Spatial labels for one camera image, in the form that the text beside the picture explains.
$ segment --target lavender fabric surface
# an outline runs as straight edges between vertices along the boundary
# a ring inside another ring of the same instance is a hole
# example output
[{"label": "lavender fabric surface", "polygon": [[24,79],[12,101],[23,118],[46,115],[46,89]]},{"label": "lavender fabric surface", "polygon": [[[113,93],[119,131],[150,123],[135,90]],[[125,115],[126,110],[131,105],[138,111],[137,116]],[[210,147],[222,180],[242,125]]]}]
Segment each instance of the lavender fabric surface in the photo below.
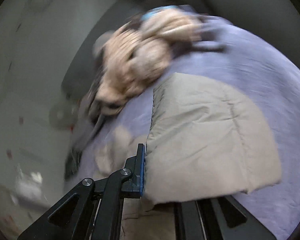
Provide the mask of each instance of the lavender fabric surface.
[{"label": "lavender fabric surface", "polygon": [[[278,144],[282,183],[250,195],[239,193],[235,198],[278,240],[285,240],[300,222],[300,70],[261,38],[222,18],[206,16],[203,36],[206,41],[196,44],[196,51],[179,54],[160,80],[173,72],[213,78],[237,88],[262,110]],[[152,89],[130,100],[119,116],[106,121],[84,150],[79,171],[66,189],[93,176],[95,150],[112,139],[116,126],[124,125],[134,136],[149,133]]]}]

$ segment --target metal screw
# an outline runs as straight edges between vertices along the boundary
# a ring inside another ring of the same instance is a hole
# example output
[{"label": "metal screw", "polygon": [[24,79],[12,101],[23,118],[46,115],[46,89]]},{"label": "metal screw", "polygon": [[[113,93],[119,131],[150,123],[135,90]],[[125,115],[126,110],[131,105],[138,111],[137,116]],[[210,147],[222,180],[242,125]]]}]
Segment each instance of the metal screw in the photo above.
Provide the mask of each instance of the metal screw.
[{"label": "metal screw", "polygon": [[131,171],[127,168],[121,169],[120,173],[122,175],[129,175],[131,173]]},{"label": "metal screw", "polygon": [[82,184],[85,186],[90,186],[92,184],[92,179],[84,179]]}]

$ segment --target triangular cutout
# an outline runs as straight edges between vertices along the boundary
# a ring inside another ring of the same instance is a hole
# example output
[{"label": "triangular cutout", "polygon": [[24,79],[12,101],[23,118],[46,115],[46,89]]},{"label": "triangular cutout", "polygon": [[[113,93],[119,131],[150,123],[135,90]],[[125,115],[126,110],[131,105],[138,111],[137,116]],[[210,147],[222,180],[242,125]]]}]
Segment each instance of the triangular cutout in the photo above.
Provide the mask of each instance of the triangular cutout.
[{"label": "triangular cutout", "polygon": [[225,197],[218,198],[223,215],[228,227],[234,228],[247,221],[247,217],[236,206],[232,205]]},{"label": "triangular cutout", "polygon": [[48,222],[58,227],[65,228],[71,219],[78,200],[79,194],[73,194],[48,217]]}]

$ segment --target beige cushion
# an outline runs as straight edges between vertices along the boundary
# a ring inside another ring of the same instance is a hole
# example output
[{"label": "beige cushion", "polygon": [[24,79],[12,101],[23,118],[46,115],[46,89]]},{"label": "beige cushion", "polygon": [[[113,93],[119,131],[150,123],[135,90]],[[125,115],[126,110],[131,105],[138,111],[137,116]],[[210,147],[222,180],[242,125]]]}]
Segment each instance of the beige cushion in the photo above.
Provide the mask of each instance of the beige cushion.
[{"label": "beige cushion", "polygon": [[247,96],[181,73],[154,89],[144,194],[153,204],[248,193],[280,179],[272,132]]}]

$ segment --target black object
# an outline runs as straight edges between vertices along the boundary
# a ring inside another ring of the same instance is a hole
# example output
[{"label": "black object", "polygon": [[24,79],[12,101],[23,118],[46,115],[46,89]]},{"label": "black object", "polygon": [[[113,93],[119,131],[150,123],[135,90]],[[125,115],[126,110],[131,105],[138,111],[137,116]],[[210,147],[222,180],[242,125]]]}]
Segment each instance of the black object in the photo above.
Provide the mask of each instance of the black object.
[{"label": "black object", "polygon": [[[143,191],[145,146],[108,178],[84,179],[18,240],[117,240],[124,198]],[[175,203],[176,240],[275,240],[233,197]]]}]

